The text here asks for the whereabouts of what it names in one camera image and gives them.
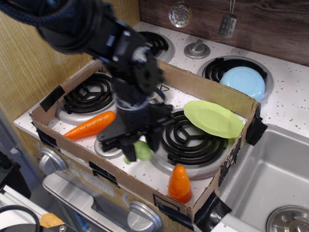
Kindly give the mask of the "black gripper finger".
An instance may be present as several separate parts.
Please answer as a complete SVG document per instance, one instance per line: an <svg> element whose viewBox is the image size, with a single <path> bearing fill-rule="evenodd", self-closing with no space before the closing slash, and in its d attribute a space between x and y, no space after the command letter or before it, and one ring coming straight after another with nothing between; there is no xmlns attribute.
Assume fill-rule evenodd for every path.
<svg viewBox="0 0 309 232"><path fill-rule="evenodd" d="M147 127L146 128L146 142L149 148L156 152L159 149L160 141L162 137L162 127Z"/></svg>
<svg viewBox="0 0 309 232"><path fill-rule="evenodd" d="M136 157L134 143L131 140L124 139L124 140L121 140L120 145L121 145L121 149L125 157L127 158L127 160L130 162L136 162L137 157Z"/></svg>

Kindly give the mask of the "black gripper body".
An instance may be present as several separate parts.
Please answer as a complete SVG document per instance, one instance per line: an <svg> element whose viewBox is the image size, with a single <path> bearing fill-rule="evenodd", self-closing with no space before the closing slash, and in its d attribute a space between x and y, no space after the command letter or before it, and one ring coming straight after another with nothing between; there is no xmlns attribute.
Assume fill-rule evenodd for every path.
<svg viewBox="0 0 309 232"><path fill-rule="evenodd" d="M147 127L164 127L172 122L173 106L171 104L146 104L139 110L117 108L114 122L98 135L103 151L113 148L121 149L121 140L128 139L135 143L146 135Z"/></svg>

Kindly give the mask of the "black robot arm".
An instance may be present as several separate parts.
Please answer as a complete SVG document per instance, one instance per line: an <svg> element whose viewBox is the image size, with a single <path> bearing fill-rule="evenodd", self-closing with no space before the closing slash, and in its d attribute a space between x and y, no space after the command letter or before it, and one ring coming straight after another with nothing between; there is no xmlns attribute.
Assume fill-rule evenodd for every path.
<svg viewBox="0 0 309 232"><path fill-rule="evenodd" d="M63 54L86 53L103 61L112 75L115 121L98 136L103 150L119 148L136 160L134 144L141 136L157 151L164 125L173 119L172 106L153 105L150 97L164 82L163 71L145 38L116 18L101 0L3 0L1 11L34 26L40 36Z"/></svg>

